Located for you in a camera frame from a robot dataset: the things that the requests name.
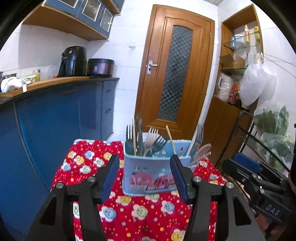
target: ceiling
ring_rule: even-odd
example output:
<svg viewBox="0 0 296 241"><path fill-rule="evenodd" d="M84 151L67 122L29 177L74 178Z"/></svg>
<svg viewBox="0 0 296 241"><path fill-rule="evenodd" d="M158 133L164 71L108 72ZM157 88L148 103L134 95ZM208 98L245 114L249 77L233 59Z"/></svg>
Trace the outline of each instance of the ceiling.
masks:
<svg viewBox="0 0 296 241"><path fill-rule="evenodd" d="M218 6L219 3L221 3L223 0L204 0L204 1L212 3L212 4L216 5L216 6Z"/></svg>

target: floral tablecloth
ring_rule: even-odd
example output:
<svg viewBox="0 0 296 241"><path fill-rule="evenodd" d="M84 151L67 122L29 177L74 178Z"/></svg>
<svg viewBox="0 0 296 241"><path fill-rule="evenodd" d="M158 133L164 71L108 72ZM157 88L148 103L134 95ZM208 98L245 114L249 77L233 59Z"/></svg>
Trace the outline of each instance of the floral tablecloth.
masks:
<svg viewBox="0 0 296 241"><path fill-rule="evenodd" d="M122 192L124 155L121 142L107 144L102 141L76 140L56 172L52 187L58 182L66 185L82 182L106 165L112 154L119 156L120 168L109 199L104 205L98 205L108 241L181 241L192 207L184 204L177 191L143 197L125 196ZM225 179L207 158L199 162L194 174L214 184L225 183ZM73 204L73 213L75 237L77 241L82 241L77 202ZM216 202L212 202L209 241L215 239L215 221Z"/></svg>

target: blue gripper pad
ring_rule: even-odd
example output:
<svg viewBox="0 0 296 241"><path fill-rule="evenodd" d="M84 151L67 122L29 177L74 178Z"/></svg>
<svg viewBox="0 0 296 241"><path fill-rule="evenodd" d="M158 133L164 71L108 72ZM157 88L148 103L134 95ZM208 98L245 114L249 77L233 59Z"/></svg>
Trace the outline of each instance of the blue gripper pad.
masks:
<svg viewBox="0 0 296 241"><path fill-rule="evenodd" d="M117 155L112 155L108 164L105 167L101 167L100 169L104 171L108 171L105 175L105 179L102 180L102 190L100 190L100 198L102 202L105 202L111 193L116 175L119 169L119 157Z"/></svg>
<svg viewBox="0 0 296 241"><path fill-rule="evenodd" d="M236 153L233 157L233 160L254 173L260 173L263 170L258 162L252 160L242 153Z"/></svg>
<svg viewBox="0 0 296 241"><path fill-rule="evenodd" d="M171 156L170 169L180 198L185 204L192 204L191 201L195 198L195 191L193 191L191 183L191 179L193 178L191 169L184 167L177 155Z"/></svg>

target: blue plastic container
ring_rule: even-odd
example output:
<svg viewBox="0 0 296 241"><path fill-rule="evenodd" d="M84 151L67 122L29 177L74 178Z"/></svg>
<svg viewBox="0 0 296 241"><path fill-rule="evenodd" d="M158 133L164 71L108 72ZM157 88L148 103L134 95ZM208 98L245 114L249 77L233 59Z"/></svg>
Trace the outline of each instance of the blue plastic container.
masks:
<svg viewBox="0 0 296 241"><path fill-rule="evenodd" d="M189 167L193 156L184 156L189 148L189 140L175 140L177 155L183 166ZM123 193L128 196L170 192L176 190L170 170L170 157L174 154L172 145L167 142L164 148L153 157L134 156L133 149L127 150L124 142Z"/></svg>

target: metal screw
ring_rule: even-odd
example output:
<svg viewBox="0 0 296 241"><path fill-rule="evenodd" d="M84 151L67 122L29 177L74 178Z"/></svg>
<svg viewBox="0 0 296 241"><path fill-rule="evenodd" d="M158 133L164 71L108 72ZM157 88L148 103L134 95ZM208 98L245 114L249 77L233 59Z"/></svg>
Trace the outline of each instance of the metal screw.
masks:
<svg viewBox="0 0 296 241"><path fill-rule="evenodd" d="M227 186L228 188L233 188L233 187L234 187L233 183L226 183L226 186Z"/></svg>
<svg viewBox="0 0 296 241"><path fill-rule="evenodd" d="M94 176L90 176L87 178L87 181L90 183L94 182L95 180L96 180L96 178Z"/></svg>
<svg viewBox="0 0 296 241"><path fill-rule="evenodd" d="M193 178L193 180L194 180L195 182L199 183L199 182L202 181L202 178L199 177L199 176L195 176L195 177Z"/></svg>
<svg viewBox="0 0 296 241"><path fill-rule="evenodd" d="M62 188L63 186L64 186L63 183L58 183L58 184L56 184L56 187L57 187L58 189Z"/></svg>

